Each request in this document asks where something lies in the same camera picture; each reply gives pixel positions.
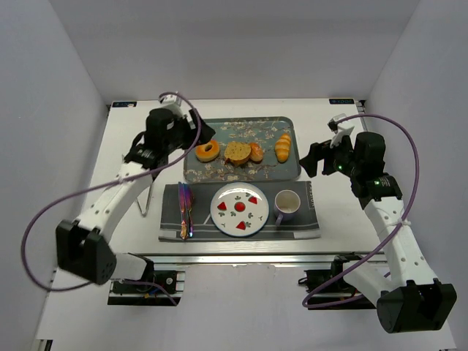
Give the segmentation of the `striped yellow croissant roll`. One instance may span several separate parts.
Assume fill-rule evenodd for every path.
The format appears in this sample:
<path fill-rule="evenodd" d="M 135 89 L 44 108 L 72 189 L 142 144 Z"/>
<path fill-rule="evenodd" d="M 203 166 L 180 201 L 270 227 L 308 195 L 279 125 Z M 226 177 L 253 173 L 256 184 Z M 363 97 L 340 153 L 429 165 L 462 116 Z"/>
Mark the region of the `striped yellow croissant roll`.
<path fill-rule="evenodd" d="M 288 160 L 290 155 L 291 137 L 289 134 L 284 133 L 275 143 L 275 154 L 277 161 L 284 163 Z"/>

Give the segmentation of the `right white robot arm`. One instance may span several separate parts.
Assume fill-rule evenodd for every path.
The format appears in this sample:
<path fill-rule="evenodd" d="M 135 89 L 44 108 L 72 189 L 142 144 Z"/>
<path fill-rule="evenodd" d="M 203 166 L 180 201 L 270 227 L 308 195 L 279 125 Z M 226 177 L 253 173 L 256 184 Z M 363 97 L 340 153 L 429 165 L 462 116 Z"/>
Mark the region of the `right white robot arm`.
<path fill-rule="evenodd" d="M 339 172 L 350 179 L 352 193 L 372 223 L 379 245 L 365 257 L 345 255 L 331 265 L 329 280 L 304 298 L 307 309 L 327 307 L 311 304 L 312 296 L 332 284 L 348 284 L 377 309 L 387 333 L 438 331 L 452 310 L 457 294 L 452 284 L 442 283 L 431 269 L 406 220 L 396 179 L 384 171 L 385 140 L 373 132 L 361 132 L 354 140 L 345 135 L 339 142 L 313 143 L 300 160 L 309 177 Z"/>

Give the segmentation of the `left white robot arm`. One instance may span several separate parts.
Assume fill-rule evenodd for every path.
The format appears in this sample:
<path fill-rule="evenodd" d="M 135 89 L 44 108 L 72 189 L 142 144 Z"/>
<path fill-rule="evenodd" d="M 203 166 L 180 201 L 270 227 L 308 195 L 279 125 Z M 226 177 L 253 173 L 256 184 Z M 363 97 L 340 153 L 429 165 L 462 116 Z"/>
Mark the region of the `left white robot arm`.
<path fill-rule="evenodd" d="M 147 258 L 115 253 L 110 241 L 124 214 L 168 166 L 169 156 L 178 149 L 188 151 L 192 146 L 206 144 L 216 134 L 195 109 L 189 114 L 190 120 L 173 107 L 150 111 L 145 130 L 135 137 L 123 159 L 116 176 L 118 183 L 107 186 L 74 221 L 63 220 L 56 227 L 61 270 L 98 285 L 110 280 L 141 282 L 148 278 Z"/>

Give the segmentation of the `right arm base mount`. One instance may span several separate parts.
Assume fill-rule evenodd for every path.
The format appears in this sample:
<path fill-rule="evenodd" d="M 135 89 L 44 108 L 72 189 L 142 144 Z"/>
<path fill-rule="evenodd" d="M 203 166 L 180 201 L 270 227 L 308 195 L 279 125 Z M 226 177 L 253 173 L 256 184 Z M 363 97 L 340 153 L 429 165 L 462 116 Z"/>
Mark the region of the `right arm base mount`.
<path fill-rule="evenodd" d="M 305 270 L 305 276 L 298 280 L 298 285 L 304 287 L 307 293 L 310 293 L 316 287 L 325 283 L 335 275 L 341 273 L 343 264 L 353 263 L 362 258 L 361 255 L 354 252 L 348 254 L 336 255 L 328 268 L 314 268 Z M 308 300 L 310 304 L 329 303 L 334 301 L 345 301 L 349 298 L 359 297 L 356 301 L 340 304 L 338 306 L 329 306 L 325 309 L 330 310 L 355 310 L 355 309 L 375 309 L 374 305 L 352 285 L 346 283 L 343 279 L 325 287 L 318 294 Z"/>

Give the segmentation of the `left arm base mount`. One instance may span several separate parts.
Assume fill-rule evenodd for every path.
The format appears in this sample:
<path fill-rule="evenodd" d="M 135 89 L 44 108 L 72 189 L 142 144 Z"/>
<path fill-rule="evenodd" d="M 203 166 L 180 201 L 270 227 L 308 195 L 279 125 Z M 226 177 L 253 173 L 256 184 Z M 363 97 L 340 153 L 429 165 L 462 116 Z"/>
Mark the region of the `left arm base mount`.
<path fill-rule="evenodd" d="M 177 306 L 184 291 L 185 272 L 156 270 L 145 284 L 113 281 L 107 298 L 109 306 Z"/>

